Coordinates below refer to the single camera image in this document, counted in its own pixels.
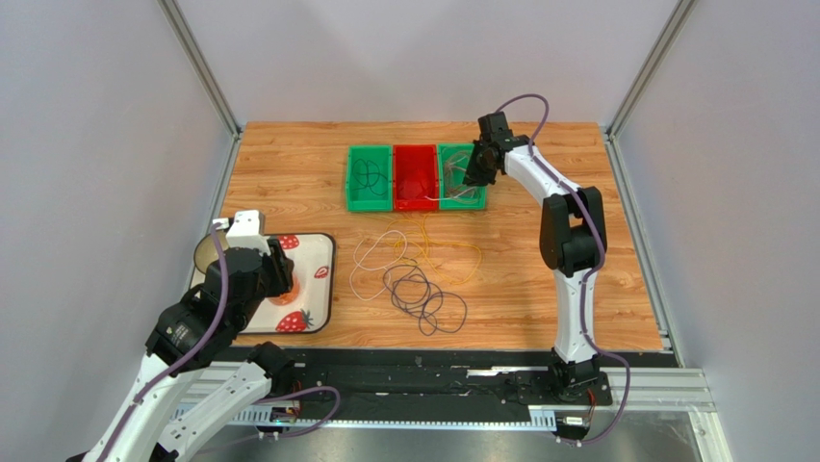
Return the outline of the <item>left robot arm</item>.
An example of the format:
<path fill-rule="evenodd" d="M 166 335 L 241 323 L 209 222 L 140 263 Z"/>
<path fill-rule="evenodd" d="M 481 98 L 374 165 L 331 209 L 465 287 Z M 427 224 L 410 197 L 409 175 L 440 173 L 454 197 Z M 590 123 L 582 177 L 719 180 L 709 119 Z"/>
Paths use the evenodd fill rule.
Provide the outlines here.
<path fill-rule="evenodd" d="M 189 461 L 240 411 L 268 394 L 288 394 L 294 359 L 255 346 L 229 378 L 180 418 L 181 399 L 249 325 L 268 297 L 294 286 L 294 263 L 274 237 L 268 252 L 231 246 L 202 283 L 166 308 L 146 341 L 132 389 L 104 435 L 77 461 Z"/>

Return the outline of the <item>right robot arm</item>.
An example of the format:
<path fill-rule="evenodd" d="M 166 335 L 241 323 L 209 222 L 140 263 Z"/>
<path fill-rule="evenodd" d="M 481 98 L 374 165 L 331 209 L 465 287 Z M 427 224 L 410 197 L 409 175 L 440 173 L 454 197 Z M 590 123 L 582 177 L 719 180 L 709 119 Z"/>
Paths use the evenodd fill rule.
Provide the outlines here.
<path fill-rule="evenodd" d="M 464 184 L 485 187 L 498 174 L 509 175 L 541 207 L 539 250 L 553 272 L 558 316 L 551 392 L 572 402 L 586 396 L 600 373 L 592 319 L 595 282 L 606 252 L 602 194 L 560 173 L 530 137 L 513 133 L 504 113 L 484 115 L 477 123 L 479 137 Z"/>

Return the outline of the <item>strawberry print white tray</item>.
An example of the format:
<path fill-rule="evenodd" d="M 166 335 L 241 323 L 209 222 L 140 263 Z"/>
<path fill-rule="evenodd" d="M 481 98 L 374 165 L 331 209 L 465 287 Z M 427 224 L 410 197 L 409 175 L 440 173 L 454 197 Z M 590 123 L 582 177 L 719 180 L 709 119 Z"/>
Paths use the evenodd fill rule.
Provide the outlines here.
<path fill-rule="evenodd" d="M 312 334 L 330 320 L 336 243 L 322 233 L 268 235 L 276 237 L 294 264 L 300 282 L 296 301 L 276 306 L 263 299 L 253 317 L 246 322 L 244 334 Z"/>

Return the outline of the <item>right green plastic bin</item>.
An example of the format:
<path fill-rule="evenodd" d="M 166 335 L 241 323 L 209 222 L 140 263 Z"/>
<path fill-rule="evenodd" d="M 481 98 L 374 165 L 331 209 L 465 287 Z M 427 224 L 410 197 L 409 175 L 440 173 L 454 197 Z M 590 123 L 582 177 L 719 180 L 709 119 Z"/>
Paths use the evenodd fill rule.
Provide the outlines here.
<path fill-rule="evenodd" d="M 475 211 L 486 207 L 486 189 L 466 186 L 464 178 L 474 146 L 471 143 L 440 143 L 439 209 L 445 211 Z"/>

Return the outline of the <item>green plastic bin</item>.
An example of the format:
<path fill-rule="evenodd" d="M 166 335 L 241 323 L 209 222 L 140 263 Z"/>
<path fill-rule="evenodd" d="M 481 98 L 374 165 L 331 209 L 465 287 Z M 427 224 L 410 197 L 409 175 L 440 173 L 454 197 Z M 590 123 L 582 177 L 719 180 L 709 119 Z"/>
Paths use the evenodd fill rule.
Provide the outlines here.
<path fill-rule="evenodd" d="M 464 178 L 474 146 L 471 143 L 440 143 L 439 209 L 445 211 L 475 211 L 486 207 L 486 189 L 466 186 Z"/>
<path fill-rule="evenodd" d="M 393 148 L 390 145 L 352 145 L 348 149 L 346 208 L 355 213 L 393 210 Z"/>

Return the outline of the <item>beige ceramic bowl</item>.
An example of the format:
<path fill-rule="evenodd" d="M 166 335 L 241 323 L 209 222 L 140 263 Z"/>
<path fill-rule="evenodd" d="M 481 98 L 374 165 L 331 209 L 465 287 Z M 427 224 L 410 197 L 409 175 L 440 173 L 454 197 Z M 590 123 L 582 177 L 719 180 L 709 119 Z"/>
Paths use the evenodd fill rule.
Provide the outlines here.
<path fill-rule="evenodd" d="M 218 250 L 210 234 L 204 236 L 197 244 L 192 256 L 194 268 L 204 275 L 208 267 L 214 262 L 218 262 Z"/>

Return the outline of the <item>red plastic bin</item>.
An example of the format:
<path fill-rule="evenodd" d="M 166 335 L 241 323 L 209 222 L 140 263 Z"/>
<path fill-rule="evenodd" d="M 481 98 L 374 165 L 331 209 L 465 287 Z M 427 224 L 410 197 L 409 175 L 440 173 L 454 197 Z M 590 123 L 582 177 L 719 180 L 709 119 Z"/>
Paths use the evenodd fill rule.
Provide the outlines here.
<path fill-rule="evenodd" d="M 398 212 L 439 209 L 439 164 L 435 144 L 393 146 L 393 202 Z"/>

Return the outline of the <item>left green plastic bin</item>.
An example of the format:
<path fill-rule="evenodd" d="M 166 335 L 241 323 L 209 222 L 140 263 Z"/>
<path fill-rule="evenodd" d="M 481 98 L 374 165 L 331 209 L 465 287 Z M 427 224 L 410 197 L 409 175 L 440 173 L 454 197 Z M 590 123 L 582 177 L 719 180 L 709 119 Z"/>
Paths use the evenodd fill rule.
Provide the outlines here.
<path fill-rule="evenodd" d="M 348 149 L 346 208 L 355 213 L 393 210 L 393 148 L 390 145 L 352 145 Z"/>

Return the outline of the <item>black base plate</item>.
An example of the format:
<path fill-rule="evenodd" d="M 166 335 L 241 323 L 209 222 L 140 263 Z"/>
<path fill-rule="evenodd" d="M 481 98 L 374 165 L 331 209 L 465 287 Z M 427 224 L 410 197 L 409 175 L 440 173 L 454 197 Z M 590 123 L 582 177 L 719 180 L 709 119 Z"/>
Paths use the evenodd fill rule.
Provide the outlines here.
<path fill-rule="evenodd" d="M 572 402 L 551 392 L 558 358 L 549 350 L 289 347 L 295 365 L 275 382 L 274 397 L 310 389 L 302 418 L 324 416 L 337 389 L 335 421 L 522 423 L 530 405 L 590 408 L 612 404 L 604 373 Z"/>

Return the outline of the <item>aluminium frame rail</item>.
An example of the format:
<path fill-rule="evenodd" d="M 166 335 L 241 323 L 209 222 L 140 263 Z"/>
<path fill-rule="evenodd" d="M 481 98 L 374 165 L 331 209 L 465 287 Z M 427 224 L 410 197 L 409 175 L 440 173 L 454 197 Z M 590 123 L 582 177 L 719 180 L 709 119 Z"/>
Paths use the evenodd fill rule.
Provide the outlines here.
<path fill-rule="evenodd" d="M 731 458 L 705 375 L 697 369 L 605 368 L 585 392 L 558 398 L 545 367 L 419 368 L 366 377 L 344 369 L 317 375 L 316 385 L 292 398 L 265 398 L 219 363 L 167 408 L 161 432 L 202 443 L 229 424 L 258 430 L 351 427 L 549 432 L 583 446 L 594 437 L 592 418 L 611 413 L 616 428 L 630 413 L 688 416 L 705 461 Z"/>

